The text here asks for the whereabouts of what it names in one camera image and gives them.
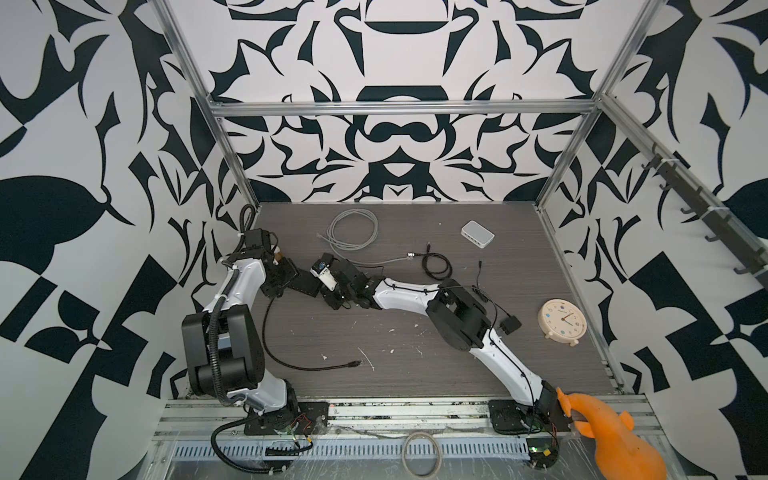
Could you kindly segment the black ribbed switch box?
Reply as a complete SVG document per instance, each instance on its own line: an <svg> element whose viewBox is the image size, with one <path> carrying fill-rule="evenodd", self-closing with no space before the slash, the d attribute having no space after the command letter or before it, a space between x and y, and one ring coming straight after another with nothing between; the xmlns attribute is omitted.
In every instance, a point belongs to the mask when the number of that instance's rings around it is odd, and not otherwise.
<svg viewBox="0 0 768 480"><path fill-rule="evenodd" d="M297 275L289 282L288 287L302 294L315 298L323 283L310 271L299 269Z"/></svg>

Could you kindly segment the white network switch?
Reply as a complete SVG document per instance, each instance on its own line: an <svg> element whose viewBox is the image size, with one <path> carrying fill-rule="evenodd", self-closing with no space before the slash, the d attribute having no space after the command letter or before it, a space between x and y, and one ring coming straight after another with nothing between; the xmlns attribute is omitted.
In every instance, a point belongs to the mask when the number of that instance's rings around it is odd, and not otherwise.
<svg viewBox="0 0 768 480"><path fill-rule="evenodd" d="M461 235L480 249L485 249L495 234L475 220L468 221L460 230Z"/></svg>

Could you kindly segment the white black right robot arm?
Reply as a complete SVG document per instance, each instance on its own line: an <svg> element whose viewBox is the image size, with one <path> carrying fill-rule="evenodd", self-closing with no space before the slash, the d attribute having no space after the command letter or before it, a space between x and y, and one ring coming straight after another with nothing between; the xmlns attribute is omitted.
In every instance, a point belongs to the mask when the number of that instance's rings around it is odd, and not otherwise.
<svg viewBox="0 0 768 480"><path fill-rule="evenodd" d="M511 398L548 418L559 407L555 388L523 364L499 336L483 305L453 279L417 285L382 275L368 276L347 260L323 255L311 274L326 303L337 310L401 310L426 316L443 340L478 359L505 386Z"/></svg>

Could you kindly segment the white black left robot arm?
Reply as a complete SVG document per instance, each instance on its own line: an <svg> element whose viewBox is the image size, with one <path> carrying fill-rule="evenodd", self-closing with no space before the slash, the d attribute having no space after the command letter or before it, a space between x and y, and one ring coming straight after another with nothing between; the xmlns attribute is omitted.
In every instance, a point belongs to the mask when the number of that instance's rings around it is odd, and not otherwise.
<svg viewBox="0 0 768 480"><path fill-rule="evenodd" d="M260 294L274 298L297 275L278 254L272 234L262 229L240 235L229 254L225 281L206 307L181 325L191 391L224 406L247 406L258 415L296 412L293 387L266 369L262 345L251 314Z"/></svg>

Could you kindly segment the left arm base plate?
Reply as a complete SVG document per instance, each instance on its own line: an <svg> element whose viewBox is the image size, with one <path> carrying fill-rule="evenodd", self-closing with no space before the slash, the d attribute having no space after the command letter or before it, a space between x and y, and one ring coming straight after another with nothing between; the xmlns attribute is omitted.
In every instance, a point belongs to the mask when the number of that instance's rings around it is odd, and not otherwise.
<svg viewBox="0 0 768 480"><path fill-rule="evenodd" d="M298 402L281 410L258 413L254 408L247 410L249 422L244 427L246 436L267 436L277 434L309 435L327 425L330 404L328 402Z"/></svg>

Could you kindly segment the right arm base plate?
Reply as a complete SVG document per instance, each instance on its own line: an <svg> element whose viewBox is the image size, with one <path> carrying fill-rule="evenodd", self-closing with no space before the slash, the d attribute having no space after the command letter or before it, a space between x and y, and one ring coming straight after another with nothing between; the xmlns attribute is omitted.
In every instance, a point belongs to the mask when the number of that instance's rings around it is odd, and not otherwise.
<svg viewBox="0 0 768 480"><path fill-rule="evenodd" d="M532 435L552 429L563 431L572 423L557 400L539 400L534 406L513 400L490 400L488 411L493 430L503 435Z"/></svg>

